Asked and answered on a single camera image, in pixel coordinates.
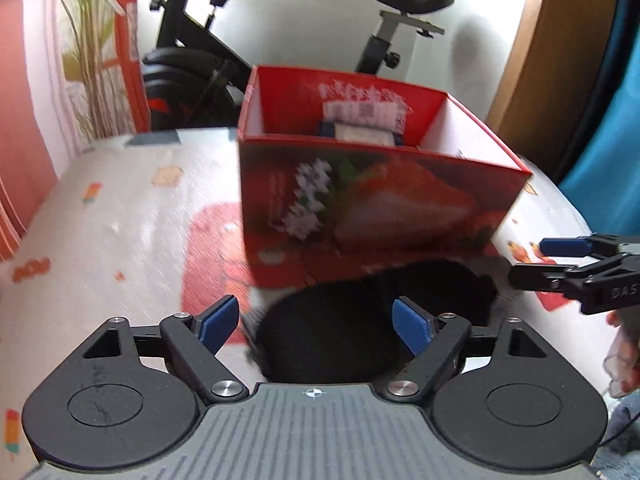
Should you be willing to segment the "right hand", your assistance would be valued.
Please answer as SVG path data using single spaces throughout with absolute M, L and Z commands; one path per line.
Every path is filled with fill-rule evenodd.
M 639 389 L 639 341 L 628 336 L 617 312 L 608 312 L 605 319 L 617 332 L 608 349 L 603 368 L 610 378 L 608 394 L 614 399 L 620 399 Z

